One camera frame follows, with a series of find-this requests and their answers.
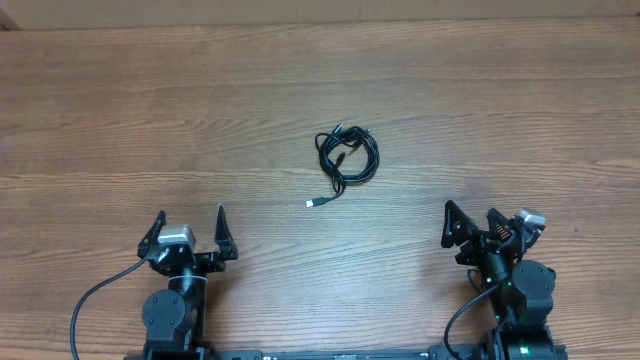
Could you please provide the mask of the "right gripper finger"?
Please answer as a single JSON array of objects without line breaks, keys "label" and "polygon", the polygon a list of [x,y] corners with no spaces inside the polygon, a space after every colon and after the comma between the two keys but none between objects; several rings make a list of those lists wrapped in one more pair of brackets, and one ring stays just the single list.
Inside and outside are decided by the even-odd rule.
[{"label": "right gripper finger", "polygon": [[479,232],[473,220],[453,200],[445,203],[445,221],[441,237],[443,248],[461,246]]},{"label": "right gripper finger", "polygon": [[505,217],[495,208],[487,213],[490,235],[488,241],[493,245],[510,244],[514,236],[514,220]]}]

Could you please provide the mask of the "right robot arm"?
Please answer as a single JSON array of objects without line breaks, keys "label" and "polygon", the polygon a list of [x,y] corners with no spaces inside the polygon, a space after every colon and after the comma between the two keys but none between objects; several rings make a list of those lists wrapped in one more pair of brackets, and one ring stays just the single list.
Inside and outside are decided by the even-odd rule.
[{"label": "right robot arm", "polygon": [[[459,248],[456,263],[468,268],[467,280],[477,295],[454,313],[444,330],[444,344],[431,347],[429,355],[456,360],[567,360],[566,347],[554,343],[547,325],[556,272],[524,258],[545,230],[546,218],[526,208],[507,218],[492,208],[483,230],[452,200],[444,211],[441,246]],[[453,345],[454,322],[484,300],[491,304],[496,325],[477,344]]]}]

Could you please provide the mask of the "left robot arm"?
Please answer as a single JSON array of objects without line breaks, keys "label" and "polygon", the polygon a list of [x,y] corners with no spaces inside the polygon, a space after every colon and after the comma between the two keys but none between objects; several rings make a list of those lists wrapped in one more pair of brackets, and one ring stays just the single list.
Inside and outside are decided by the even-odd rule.
[{"label": "left robot arm", "polygon": [[144,359],[217,359],[204,338],[208,275],[226,270],[238,258],[223,206],[218,207],[213,238],[216,251],[197,252],[188,224],[169,226],[161,211],[138,245],[137,256],[167,278],[167,287],[151,294],[142,307]]}]

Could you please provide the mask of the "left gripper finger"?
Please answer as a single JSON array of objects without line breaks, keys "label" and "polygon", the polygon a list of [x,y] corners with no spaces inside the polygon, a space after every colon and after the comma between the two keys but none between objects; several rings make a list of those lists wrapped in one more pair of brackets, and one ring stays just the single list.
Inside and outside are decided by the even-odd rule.
[{"label": "left gripper finger", "polygon": [[147,258],[158,245],[158,237],[162,228],[166,225],[166,213],[160,210],[152,226],[138,244],[137,256]]},{"label": "left gripper finger", "polygon": [[238,259],[238,248],[228,226],[225,209],[221,204],[218,205],[214,242],[225,261]]}]

